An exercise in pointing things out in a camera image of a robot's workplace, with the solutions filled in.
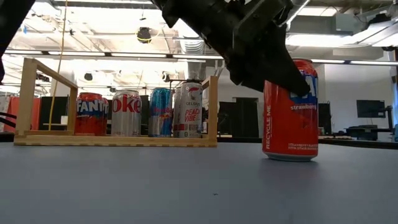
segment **ceiling pipe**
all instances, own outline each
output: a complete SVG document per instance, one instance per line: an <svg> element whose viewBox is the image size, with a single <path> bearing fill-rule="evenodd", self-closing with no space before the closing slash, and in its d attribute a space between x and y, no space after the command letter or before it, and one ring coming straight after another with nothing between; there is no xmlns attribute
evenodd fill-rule
<svg viewBox="0 0 398 224"><path fill-rule="evenodd" d="M296 18L299 12L310 2L311 0L292 0L293 9L290 10L289 15L287 16L287 20L283 23L288 23L288 27L290 27L290 23Z"/></svg>
<svg viewBox="0 0 398 224"><path fill-rule="evenodd" d="M182 53L189 55L203 55L205 50L204 41L194 39L200 38L199 35L181 20L179 20L177 25L179 37L193 39L180 41ZM185 71L186 80L204 80L205 78L206 74L202 68L202 63L187 62L187 70Z"/></svg>

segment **wooden rack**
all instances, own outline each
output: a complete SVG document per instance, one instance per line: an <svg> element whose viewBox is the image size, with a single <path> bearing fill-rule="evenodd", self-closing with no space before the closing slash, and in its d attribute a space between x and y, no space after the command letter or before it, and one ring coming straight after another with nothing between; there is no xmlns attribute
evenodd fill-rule
<svg viewBox="0 0 398 224"><path fill-rule="evenodd" d="M36 71L58 80L70 88L68 126L66 131L31 131L33 97ZM200 139L74 136L76 99L78 87L36 59L25 58L22 71L19 109L16 121L14 144L20 146L166 146L166 147L216 147L217 146L217 91L218 77L208 77L203 89L209 92L208 134Z"/></svg>

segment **gray table surface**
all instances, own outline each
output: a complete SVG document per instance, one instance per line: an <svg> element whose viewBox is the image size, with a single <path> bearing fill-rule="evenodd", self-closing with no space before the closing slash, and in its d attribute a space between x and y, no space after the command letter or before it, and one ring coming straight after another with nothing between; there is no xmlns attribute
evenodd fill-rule
<svg viewBox="0 0 398 224"><path fill-rule="evenodd" d="M398 151L320 145L313 162L218 148L0 143L0 223L398 223Z"/></svg>

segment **soda can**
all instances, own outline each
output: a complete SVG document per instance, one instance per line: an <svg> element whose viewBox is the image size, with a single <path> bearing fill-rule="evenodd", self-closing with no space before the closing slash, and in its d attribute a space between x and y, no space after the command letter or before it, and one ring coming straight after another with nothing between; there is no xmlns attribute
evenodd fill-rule
<svg viewBox="0 0 398 224"><path fill-rule="evenodd" d="M104 104L103 104L104 128L103 128L103 131L104 131L104 136L105 136L106 135L106 127L108 125L109 102L106 98L103 98L103 100L104 100Z"/></svg>
<svg viewBox="0 0 398 224"><path fill-rule="evenodd" d="M180 112L181 87L175 89L173 113L173 137L177 137L178 114Z"/></svg>
<svg viewBox="0 0 398 224"><path fill-rule="evenodd" d="M185 82L181 86L177 138L201 138L201 83Z"/></svg>
<svg viewBox="0 0 398 224"><path fill-rule="evenodd" d="M102 95L97 93L80 93L76 102L75 134L79 136L103 136Z"/></svg>
<svg viewBox="0 0 398 224"><path fill-rule="evenodd" d="M112 99L112 136L141 135L141 98L138 91L119 90Z"/></svg>
<svg viewBox="0 0 398 224"><path fill-rule="evenodd" d="M150 96L149 137L171 137L172 135L172 92L156 88Z"/></svg>
<svg viewBox="0 0 398 224"><path fill-rule="evenodd" d="M294 60L310 92L303 96L266 81L262 151L282 161L310 161L318 155L318 75L309 60Z"/></svg>

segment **blue can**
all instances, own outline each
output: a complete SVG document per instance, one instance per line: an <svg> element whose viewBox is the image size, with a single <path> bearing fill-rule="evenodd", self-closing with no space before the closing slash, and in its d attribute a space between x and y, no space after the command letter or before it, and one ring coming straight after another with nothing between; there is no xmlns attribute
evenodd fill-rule
<svg viewBox="0 0 398 224"><path fill-rule="evenodd" d="M172 136L172 91L156 88L150 96L149 137Z"/></svg>

